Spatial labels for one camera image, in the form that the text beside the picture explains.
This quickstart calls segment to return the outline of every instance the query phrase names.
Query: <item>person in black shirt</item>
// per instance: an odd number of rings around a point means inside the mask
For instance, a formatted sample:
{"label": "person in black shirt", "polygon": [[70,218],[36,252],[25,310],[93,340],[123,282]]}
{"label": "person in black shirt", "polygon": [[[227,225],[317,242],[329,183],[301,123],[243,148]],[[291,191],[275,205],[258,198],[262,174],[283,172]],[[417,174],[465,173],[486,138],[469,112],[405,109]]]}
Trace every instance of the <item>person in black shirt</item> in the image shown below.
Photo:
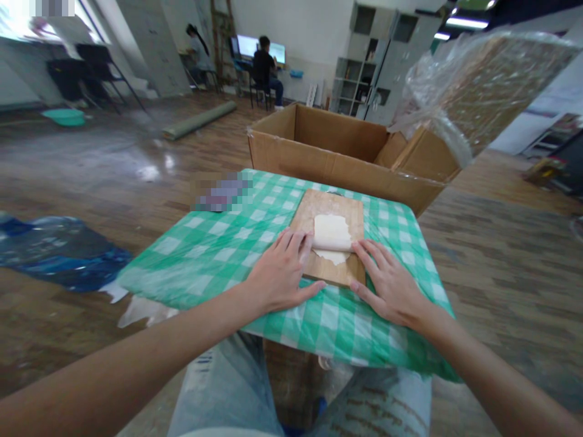
{"label": "person in black shirt", "polygon": [[269,55],[269,38],[259,38],[260,49],[253,56],[253,80],[266,89],[275,90],[275,110],[284,108],[284,85],[277,79],[277,59]]}

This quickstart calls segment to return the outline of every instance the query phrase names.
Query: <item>hand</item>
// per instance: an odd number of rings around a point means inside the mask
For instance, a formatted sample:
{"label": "hand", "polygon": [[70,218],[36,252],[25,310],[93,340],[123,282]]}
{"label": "hand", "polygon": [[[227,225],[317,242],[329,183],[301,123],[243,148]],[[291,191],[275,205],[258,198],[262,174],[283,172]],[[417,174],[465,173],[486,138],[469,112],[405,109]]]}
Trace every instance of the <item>hand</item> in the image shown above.
{"label": "hand", "polygon": [[313,240],[313,233],[287,228],[253,267],[246,282],[265,313],[296,307],[326,286],[324,281],[317,281],[299,288]]}
{"label": "hand", "polygon": [[352,243],[352,248],[363,262],[377,293],[358,281],[353,281],[350,289],[383,319],[417,329],[417,322],[423,320],[431,303],[421,294],[407,269],[381,243],[360,240]]}

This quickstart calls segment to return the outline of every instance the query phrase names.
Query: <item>wooden cutting board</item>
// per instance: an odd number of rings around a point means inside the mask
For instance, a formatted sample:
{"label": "wooden cutting board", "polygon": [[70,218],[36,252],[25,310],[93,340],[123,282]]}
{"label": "wooden cutting board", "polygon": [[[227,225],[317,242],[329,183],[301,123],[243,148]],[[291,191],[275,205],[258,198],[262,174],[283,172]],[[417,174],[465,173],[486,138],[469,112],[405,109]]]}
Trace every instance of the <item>wooden cutting board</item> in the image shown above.
{"label": "wooden cutting board", "polygon": [[[306,190],[296,214],[291,221],[293,231],[314,231],[314,218],[318,214],[341,215],[348,223],[352,241],[364,238],[363,203],[338,194]],[[345,263],[337,266],[311,251],[304,275],[312,279],[323,279],[328,283],[349,287],[352,280],[365,281],[365,270],[356,254],[351,254]]]}

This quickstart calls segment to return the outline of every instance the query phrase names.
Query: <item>blurred patch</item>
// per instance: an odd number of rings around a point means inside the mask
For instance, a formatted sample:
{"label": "blurred patch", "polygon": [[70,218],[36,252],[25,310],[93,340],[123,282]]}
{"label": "blurred patch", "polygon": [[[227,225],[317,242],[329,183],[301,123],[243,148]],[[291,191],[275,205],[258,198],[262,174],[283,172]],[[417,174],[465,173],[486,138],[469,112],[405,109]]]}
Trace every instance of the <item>blurred patch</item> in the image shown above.
{"label": "blurred patch", "polygon": [[250,173],[199,172],[191,182],[192,211],[242,211],[253,199]]}

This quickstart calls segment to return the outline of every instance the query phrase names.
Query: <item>ladder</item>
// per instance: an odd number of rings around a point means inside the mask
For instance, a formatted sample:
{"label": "ladder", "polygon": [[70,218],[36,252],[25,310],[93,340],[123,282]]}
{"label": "ladder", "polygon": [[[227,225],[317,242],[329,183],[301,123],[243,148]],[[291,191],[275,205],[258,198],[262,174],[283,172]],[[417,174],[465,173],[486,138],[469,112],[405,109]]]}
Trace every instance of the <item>ladder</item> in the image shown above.
{"label": "ladder", "polygon": [[211,0],[211,17],[213,19],[214,62],[217,67],[219,83],[233,84],[235,82],[235,66],[231,61],[229,39],[237,36],[235,22],[231,9],[231,0],[226,0],[228,12],[219,11]]}

